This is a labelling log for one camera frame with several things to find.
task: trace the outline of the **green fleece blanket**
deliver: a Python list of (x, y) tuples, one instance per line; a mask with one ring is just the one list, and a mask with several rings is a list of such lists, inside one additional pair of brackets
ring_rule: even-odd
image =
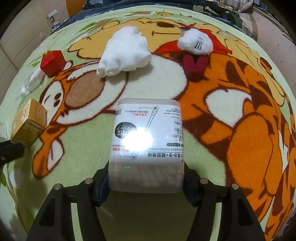
[[(152, 53), (148, 66), (114, 77), (96, 76), (112, 34), (136, 26)], [(214, 51), (200, 81), (184, 74), (177, 47), (179, 28), (201, 29)], [(45, 77), (25, 99), (24, 79), (47, 50), (67, 61), (56, 77)], [(0, 107), (10, 135), (15, 114), (30, 99), (47, 109), (47, 128), (24, 157), (4, 166), (0, 214), (24, 240), (47, 194), (56, 183), (79, 184), (109, 159), (115, 108), (121, 98), (179, 101), (184, 157), (190, 168), (214, 184), (237, 183), (254, 209), (267, 240), (274, 238), (295, 209), (296, 100), (278, 68), (250, 37), (197, 12), (140, 6), (94, 16), (49, 36), (27, 59)], [(72, 206), (77, 241), (82, 240)], [(183, 193), (136, 194), (111, 191), (97, 209), (107, 240), (186, 240), (196, 208)], [(217, 240), (217, 204), (211, 240)]]

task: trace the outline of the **black circle label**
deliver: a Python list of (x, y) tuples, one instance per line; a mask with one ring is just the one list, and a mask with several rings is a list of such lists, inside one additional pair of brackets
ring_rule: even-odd
[(115, 135), (118, 138), (124, 139), (126, 138), (127, 134), (131, 131), (137, 130), (137, 127), (130, 122), (121, 122), (115, 128)]

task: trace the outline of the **cotton swab illustration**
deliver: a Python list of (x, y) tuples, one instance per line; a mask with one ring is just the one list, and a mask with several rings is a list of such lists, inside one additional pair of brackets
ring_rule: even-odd
[[(157, 111), (158, 111), (158, 106), (155, 106), (155, 107), (153, 108), (153, 110), (152, 110), (152, 113), (151, 113), (151, 116), (150, 116), (150, 118), (149, 118), (149, 121), (148, 121), (148, 123), (147, 123), (147, 125), (146, 125), (146, 127), (145, 127), (145, 130), (144, 130), (145, 132), (148, 131), (148, 129), (149, 129), (150, 125), (151, 125), (151, 122), (153, 121), (153, 118), (154, 118), (154, 116), (156, 115)], [(137, 158), (137, 156), (138, 156), (138, 152), (139, 152), (139, 151), (136, 151), (136, 150), (133, 152), (133, 154), (131, 155), (131, 159), (132, 159), (132, 160), (135, 160), (135, 159)]]

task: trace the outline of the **metal screw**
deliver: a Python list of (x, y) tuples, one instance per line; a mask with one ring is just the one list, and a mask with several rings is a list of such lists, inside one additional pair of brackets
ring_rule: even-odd
[(237, 185), (236, 183), (233, 183), (233, 184), (231, 185), (231, 187), (232, 187), (234, 190), (239, 189), (239, 185)]
[(55, 190), (59, 190), (59, 189), (61, 189), (61, 187), (62, 187), (62, 185), (60, 183), (54, 185)]
[(208, 184), (208, 183), (209, 183), (209, 180), (206, 179), (206, 178), (201, 178), (201, 179), (200, 179), (200, 183), (201, 183), (201, 184)]
[(87, 179), (84, 180), (84, 182), (86, 184), (91, 184), (93, 182), (93, 179), (92, 178), (87, 178)]

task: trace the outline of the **red gift box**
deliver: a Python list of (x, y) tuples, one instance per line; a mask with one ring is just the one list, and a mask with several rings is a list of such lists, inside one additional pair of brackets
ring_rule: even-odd
[(60, 73), (65, 65), (66, 61), (61, 50), (48, 50), (43, 54), (40, 69), (50, 78)]

